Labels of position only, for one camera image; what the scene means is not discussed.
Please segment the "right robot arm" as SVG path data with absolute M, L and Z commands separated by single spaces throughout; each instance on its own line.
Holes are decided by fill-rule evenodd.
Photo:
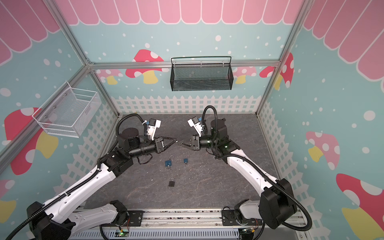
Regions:
M 256 219 L 271 229 L 283 225 L 299 232 L 309 231 L 313 220 L 308 210 L 294 197 L 290 182 L 273 177 L 252 161 L 229 138 L 225 121 L 218 118 L 214 106 L 208 105 L 201 118 L 188 120 L 196 135 L 180 141 L 179 145 L 193 151 L 210 149 L 216 159 L 234 168 L 254 187 L 260 200 L 245 200 L 235 207 L 239 222 Z

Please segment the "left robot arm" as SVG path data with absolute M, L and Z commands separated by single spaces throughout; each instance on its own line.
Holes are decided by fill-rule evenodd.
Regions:
M 155 137 L 160 120 L 143 120 L 138 114 L 123 117 L 116 125 L 116 141 L 108 153 L 97 160 L 96 166 L 73 186 L 43 204 L 35 202 L 27 209 L 28 218 L 8 236 L 11 240 L 24 227 L 28 226 L 36 240 L 67 240 L 79 232 L 113 224 L 127 225 L 131 220 L 129 211 L 120 201 L 75 213 L 75 210 L 101 187 L 112 182 L 134 163 L 133 159 L 160 154 L 177 140 L 169 137 Z

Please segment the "black padlock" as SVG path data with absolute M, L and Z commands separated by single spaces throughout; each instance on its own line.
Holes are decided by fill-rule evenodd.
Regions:
M 175 182 L 175 179 L 174 179 L 174 178 L 171 178 L 170 181 L 169 181 L 168 186 L 171 187 L 171 188 L 173 188 L 173 187 L 175 186 L 175 183 L 176 183 L 176 182 Z

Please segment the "left green circuit board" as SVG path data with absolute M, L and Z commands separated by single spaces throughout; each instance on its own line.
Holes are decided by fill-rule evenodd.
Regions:
M 129 230 L 119 230 L 118 232 L 116 232 L 115 237 L 126 238 L 129 236 L 129 234 Z

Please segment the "green circuit board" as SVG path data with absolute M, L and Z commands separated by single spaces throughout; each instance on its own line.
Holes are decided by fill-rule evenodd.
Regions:
M 255 228 L 246 228 L 246 229 L 242 229 L 241 234 L 243 235 L 253 234 L 255 231 L 256 231 Z
M 118 232 L 116 232 L 115 237 L 126 238 L 129 236 L 129 234 L 129 230 L 119 230 Z

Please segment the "right green circuit board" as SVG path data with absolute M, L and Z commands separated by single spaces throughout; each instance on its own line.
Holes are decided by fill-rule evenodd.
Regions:
M 242 229 L 241 234 L 243 235 L 253 234 L 255 231 L 256 231 L 255 228 L 246 228 L 246 229 Z

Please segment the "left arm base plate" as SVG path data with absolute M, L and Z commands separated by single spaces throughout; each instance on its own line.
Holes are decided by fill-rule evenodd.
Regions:
M 139 210 L 125 210 L 119 211 L 114 224 L 116 226 L 140 227 L 143 220 L 144 211 Z

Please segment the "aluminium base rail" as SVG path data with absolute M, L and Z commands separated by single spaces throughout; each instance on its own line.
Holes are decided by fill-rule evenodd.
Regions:
M 134 228 L 247 228 L 261 226 L 223 226 L 221 219 L 222 209 L 144 209 L 143 220 L 140 227 L 116 226 L 114 220 L 118 209 L 111 204 L 91 210 L 75 210 L 67 219 L 76 223 L 73 234 L 96 228 L 120 227 L 123 230 Z

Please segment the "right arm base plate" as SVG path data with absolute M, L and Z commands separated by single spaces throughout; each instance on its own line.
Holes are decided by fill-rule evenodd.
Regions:
M 236 210 L 224 208 L 221 211 L 223 226 L 261 226 L 262 220 L 245 219 L 241 217 Z

